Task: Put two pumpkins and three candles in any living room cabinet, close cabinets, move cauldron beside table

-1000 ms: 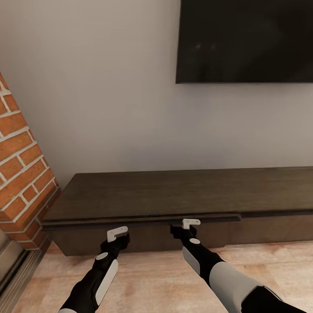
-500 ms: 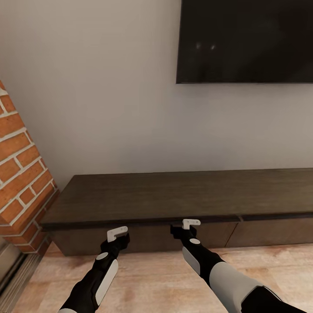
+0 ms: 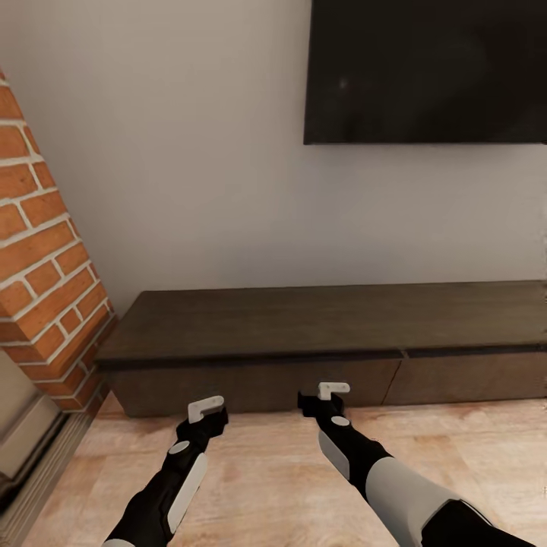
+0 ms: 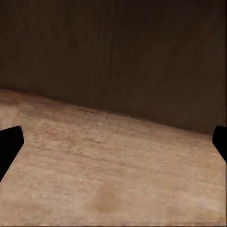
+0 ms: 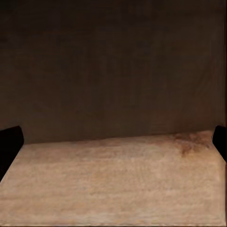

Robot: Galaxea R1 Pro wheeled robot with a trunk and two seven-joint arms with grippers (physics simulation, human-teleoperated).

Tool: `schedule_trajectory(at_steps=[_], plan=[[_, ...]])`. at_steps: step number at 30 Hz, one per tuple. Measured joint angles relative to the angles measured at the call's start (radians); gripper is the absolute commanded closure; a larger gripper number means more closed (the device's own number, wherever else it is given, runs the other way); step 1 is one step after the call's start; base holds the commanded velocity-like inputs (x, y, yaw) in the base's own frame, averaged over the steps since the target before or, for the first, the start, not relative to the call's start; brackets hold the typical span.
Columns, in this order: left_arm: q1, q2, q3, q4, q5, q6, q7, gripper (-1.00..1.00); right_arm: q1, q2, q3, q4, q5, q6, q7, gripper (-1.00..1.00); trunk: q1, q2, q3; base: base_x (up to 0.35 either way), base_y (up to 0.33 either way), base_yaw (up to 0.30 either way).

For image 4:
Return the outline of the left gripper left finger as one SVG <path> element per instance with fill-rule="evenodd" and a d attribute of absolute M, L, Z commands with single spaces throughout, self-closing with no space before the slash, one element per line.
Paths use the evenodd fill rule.
<path fill-rule="evenodd" d="M 20 126 L 0 131 L 0 181 L 24 144 Z"/>

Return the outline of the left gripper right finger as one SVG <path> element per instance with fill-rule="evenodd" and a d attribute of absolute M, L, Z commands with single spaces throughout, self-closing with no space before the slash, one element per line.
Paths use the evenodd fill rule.
<path fill-rule="evenodd" d="M 212 142 L 227 163 L 227 127 L 216 126 Z"/>

